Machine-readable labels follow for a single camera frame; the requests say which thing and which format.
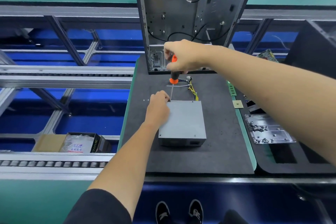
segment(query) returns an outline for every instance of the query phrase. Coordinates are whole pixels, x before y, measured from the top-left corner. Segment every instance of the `metal computer chassis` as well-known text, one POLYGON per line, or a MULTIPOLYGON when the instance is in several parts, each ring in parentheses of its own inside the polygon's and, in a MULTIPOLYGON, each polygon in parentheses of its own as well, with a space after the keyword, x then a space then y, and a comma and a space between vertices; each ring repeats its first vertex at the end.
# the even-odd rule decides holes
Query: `metal computer chassis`
POLYGON ((228 46, 246 3, 247 0, 137 0, 148 71, 166 71, 163 44, 167 40, 192 40, 195 36, 196 42, 228 46))

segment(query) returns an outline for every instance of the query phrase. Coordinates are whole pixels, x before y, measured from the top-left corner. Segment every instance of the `person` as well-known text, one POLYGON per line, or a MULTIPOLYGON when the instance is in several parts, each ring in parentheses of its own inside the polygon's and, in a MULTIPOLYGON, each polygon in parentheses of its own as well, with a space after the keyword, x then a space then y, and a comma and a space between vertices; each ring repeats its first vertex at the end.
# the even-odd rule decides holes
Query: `person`
MULTIPOLYGON (((223 75, 297 140, 336 165, 336 80, 187 40, 166 42, 164 52, 167 59, 177 56, 169 70, 210 67, 223 75)), ((65 224, 132 222, 154 136, 169 116, 168 100, 164 91, 151 95, 144 122, 78 199, 65 224)))

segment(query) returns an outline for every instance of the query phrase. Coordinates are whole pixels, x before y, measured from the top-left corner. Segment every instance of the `finger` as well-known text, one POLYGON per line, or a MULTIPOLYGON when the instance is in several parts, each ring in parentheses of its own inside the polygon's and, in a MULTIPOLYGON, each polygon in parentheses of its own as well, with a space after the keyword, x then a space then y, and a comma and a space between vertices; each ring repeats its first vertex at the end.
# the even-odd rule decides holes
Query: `finger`
POLYGON ((166 101, 168 101, 170 99, 169 95, 164 90, 161 90, 158 93, 163 94, 165 96, 166 101))
POLYGON ((183 71, 182 66, 181 66, 179 60, 177 60, 176 62, 170 62, 167 65, 167 69, 171 70, 171 71, 183 71))
POLYGON ((165 42, 165 44, 163 45, 163 49, 165 52, 166 60, 169 60, 171 56, 170 52, 174 52, 174 42, 165 42))

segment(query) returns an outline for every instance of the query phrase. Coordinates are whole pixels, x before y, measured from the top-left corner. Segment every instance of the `shoe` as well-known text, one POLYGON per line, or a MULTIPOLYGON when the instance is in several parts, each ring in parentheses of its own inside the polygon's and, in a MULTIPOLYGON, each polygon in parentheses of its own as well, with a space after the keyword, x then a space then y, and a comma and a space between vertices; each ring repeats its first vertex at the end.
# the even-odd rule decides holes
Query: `shoe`
POLYGON ((197 199, 191 201, 189 206, 189 215, 192 218, 197 218, 201 224, 203 224, 203 208, 201 202, 197 199))
POLYGON ((164 201, 160 201, 156 205, 155 209, 156 223, 162 224, 166 218, 170 218, 170 212, 167 204, 164 201))

